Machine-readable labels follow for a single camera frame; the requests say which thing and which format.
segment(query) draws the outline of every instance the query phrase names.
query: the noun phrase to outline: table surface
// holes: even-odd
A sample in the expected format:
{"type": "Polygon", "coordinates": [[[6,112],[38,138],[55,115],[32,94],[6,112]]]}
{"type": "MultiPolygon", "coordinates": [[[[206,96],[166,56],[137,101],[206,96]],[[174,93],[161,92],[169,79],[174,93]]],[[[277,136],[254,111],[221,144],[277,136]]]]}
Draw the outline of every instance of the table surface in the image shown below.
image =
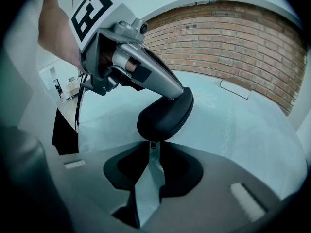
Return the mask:
{"type": "MultiPolygon", "coordinates": [[[[220,88],[220,80],[176,71],[194,95],[193,110],[168,141],[225,156],[266,183],[281,199],[307,175],[300,141],[281,109],[252,91],[248,100],[220,88]]],[[[97,151],[144,140],[139,113],[160,97],[118,86],[104,97],[85,92],[79,117],[79,151],[97,151]]]]}

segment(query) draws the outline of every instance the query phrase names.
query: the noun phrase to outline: brick wall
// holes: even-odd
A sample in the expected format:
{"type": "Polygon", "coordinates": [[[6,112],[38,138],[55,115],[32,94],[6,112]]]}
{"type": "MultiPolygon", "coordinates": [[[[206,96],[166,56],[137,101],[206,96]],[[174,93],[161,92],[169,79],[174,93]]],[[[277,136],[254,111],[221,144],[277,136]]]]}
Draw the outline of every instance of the brick wall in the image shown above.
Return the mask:
{"type": "Polygon", "coordinates": [[[302,32],[260,7],[213,2],[176,8],[148,21],[144,43],[174,70],[238,77],[288,115],[305,70],[302,32]]]}

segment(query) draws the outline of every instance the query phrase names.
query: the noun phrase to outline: wooden floor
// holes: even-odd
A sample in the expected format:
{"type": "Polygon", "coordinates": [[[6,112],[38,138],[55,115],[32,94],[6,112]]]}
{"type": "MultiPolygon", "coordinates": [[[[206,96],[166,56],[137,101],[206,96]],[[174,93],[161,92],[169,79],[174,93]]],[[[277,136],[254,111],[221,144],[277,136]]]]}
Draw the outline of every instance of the wooden floor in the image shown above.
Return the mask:
{"type": "Polygon", "coordinates": [[[78,96],[73,100],[68,100],[61,104],[59,111],[62,113],[67,122],[75,129],[75,113],[77,108],[78,96]]]}

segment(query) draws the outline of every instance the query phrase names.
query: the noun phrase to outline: table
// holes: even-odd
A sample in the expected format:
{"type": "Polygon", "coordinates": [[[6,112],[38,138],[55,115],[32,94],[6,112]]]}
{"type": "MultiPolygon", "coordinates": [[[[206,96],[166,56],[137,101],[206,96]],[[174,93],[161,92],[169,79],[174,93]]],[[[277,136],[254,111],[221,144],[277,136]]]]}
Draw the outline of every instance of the table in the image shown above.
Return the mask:
{"type": "MultiPolygon", "coordinates": [[[[300,141],[281,109],[252,91],[245,100],[220,88],[220,80],[176,71],[192,89],[193,110],[169,142],[229,158],[267,184],[281,199],[307,175],[300,141]]],[[[139,113],[160,95],[118,86],[104,97],[85,92],[80,110],[79,151],[98,151],[144,140],[139,113]]]]}

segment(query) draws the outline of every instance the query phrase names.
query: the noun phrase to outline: white table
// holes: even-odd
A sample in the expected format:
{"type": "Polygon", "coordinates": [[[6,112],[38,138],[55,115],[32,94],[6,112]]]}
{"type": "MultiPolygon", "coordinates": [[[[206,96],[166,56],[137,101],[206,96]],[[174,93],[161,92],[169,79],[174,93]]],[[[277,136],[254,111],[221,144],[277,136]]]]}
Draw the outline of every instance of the white table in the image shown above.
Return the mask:
{"type": "MultiPolygon", "coordinates": [[[[175,72],[194,94],[181,130],[168,141],[225,156],[265,182],[281,198],[298,190],[306,159],[291,124],[271,100],[251,92],[245,100],[220,88],[220,80],[175,72]]],[[[85,92],[80,111],[79,151],[104,150],[144,140],[139,113],[160,95],[119,86],[102,97],[85,92]]]]}

